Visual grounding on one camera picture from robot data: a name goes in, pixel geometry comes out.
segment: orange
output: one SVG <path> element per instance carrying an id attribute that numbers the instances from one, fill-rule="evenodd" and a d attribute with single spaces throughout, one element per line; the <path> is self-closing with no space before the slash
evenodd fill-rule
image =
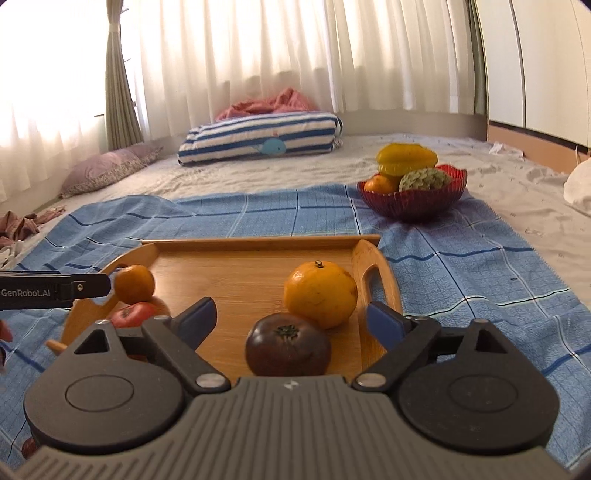
<path id="1" fill-rule="evenodd" d="M 307 262 L 285 281 L 283 303 L 290 313 L 329 329 L 351 317 L 357 306 L 357 285 L 333 262 Z"/>
<path id="2" fill-rule="evenodd" d="M 376 175 L 365 182 L 364 190 L 367 192 L 381 193 L 388 195 L 398 191 L 398 185 L 401 179 L 387 177 L 386 175 Z"/>
<path id="3" fill-rule="evenodd" d="M 132 265 L 119 270 L 113 285 L 117 298 L 132 305 L 141 301 L 150 301 L 156 283 L 152 272 L 143 265 Z"/>

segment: white curtain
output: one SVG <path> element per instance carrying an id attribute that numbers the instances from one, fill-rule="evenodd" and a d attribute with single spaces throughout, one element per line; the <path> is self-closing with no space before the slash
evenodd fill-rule
<path id="1" fill-rule="evenodd" d="M 474 113 L 466 0 L 135 0 L 146 138 L 292 86 L 329 111 Z"/>
<path id="2" fill-rule="evenodd" d="M 0 202 L 99 151 L 105 0 L 0 8 Z"/>
<path id="3" fill-rule="evenodd" d="M 466 0 L 324 0 L 338 111 L 474 113 Z"/>
<path id="4" fill-rule="evenodd" d="M 322 0 L 136 0 L 130 8 L 145 138 L 184 135 L 231 103 L 288 86 L 332 109 Z"/>

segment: whale print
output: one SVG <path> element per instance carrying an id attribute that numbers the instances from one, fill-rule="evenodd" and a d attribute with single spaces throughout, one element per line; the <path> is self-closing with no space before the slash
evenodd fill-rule
<path id="1" fill-rule="evenodd" d="M 256 148 L 263 155 L 282 155 L 287 151 L 283 140 L 277 137 L 267 138 Z"/>

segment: striped pillow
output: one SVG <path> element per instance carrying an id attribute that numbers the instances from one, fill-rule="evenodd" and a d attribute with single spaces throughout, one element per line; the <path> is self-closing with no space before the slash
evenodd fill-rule
<path id="1" fill-rule="evenodd" d="M 341 145 L 343 122 L 327 112 L 230 118 L 193 128 L 178 151 L 181 164 L 328 153 Z"/>

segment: red glass bowl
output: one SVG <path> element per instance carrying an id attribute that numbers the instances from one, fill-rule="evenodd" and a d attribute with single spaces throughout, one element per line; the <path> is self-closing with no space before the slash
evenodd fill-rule
<path id="1" fill-rule="evenodd" d="M 452 182 L 442 189 L 404 190 L 384 195 L 364 190 L 364 181 L 360 181 L 357 188 L 368 207 L 380 215 L 403 222 L 426 220 L 456 203 L 464 193 L 468 180 L 466 170 L 458 170 L 451 165 L 437 165 L 436 168 L 452 178 Z"/>

